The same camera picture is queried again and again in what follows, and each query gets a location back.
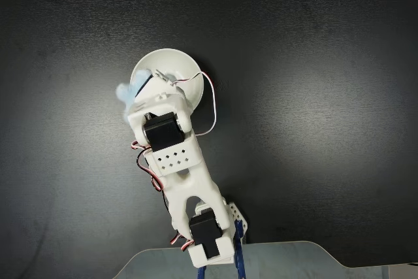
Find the black background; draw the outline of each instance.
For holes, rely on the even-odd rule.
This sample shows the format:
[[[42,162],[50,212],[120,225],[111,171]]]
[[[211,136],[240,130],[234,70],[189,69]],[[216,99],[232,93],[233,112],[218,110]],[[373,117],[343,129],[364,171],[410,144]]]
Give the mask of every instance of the black background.
[[[249,242],[309,240],[350,267],[418,261],[417,0],[0,4],[4,278],[111,278],[169,246],[114,94],[158,48],[214,79],[218,124],[199,143]]]

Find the robotic arm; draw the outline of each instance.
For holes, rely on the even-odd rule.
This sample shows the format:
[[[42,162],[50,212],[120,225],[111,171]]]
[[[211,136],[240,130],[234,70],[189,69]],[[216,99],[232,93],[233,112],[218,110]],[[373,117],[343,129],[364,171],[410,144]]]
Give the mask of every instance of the robotic arm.
[[[167,52],[158,50],[151,54],[159,52],[161,55],[164,51]],[[191,59],[177,50],[169,52],[171,56],[178,54],[177,61],[171,57],[172,62],[167,62],[170,64],[178,65],[178,58]],[[170,71],[161,65],[161,70],[152,65],[148,67],[150,76],[127,109],[127,120],[138,144],[144,147],[143,154],[150,166],[148,173],[155,187],[163,191],[169,201],[173,228],[189,240],[187,250],[193,265],[203,267],[233,263],[234,221],[242,220],[244,232],[247,223],[234,203],[225,202],[212,181],[191,125],[192,102],[196,101],[187,98],[187,82],[200,74],[206,75],[197,64],[196,67],[195,74],[186,80],[179,77],[181,68]],[[186,88],[180,88],[179,82]],[[191,196],[199,197],[201,202],[196,206],[196,215],[189,219],[185,208]]]

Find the white disc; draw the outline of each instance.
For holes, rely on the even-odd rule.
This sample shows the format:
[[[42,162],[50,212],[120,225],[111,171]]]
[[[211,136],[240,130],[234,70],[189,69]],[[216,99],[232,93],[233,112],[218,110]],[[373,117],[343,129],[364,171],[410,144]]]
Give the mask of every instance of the white disc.
[[[180,50],[171,48],[154,50],[144,56],[133,69],[131,82],[135,73],[143,69],[158,70],[172,80],[188,79],[201,72],[201,68],[192,57]],[[177,86],[184,90],[187,100],[195,110],[203,95],[202,75],[198,75],[189,82],[179,82]]]

